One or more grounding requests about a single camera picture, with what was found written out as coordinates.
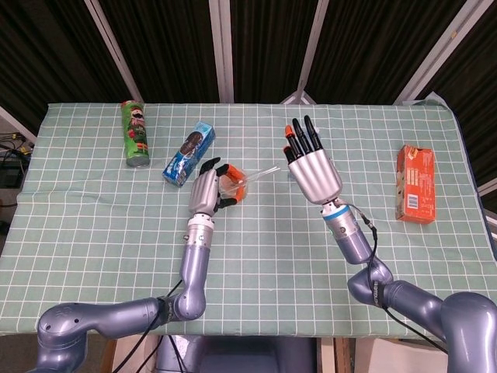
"green grid tablecloth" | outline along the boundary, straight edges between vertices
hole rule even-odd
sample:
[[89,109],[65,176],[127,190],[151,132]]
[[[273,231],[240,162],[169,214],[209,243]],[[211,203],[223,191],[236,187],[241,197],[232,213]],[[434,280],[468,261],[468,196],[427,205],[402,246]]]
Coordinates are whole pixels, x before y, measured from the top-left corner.
[[[162,170],[202,120],[217,134],[204,160],[220,156],[247,173],[273,164],[282,171],[218,212],[205,315],[169,324],[168,333],[405,335],[383,311],[351,298],[346,282],[360,267],[346,264],[319,207],[289,178],[283,129],[305,114],[340,172],[342,197],[373,217],[378,254],[397,279],[442,298],[472,290],[497,301],[488,234],[445,107],[148,104],[151,167],[129,169],[119,105],[65,103],[50,105],[0,259],[0,331],[33,332],[59,302],[168,292],[179,279],[195,175],[178,189]],[[395,221],[395,164],[404,143],[436,155],[438,211],[430,225]]]

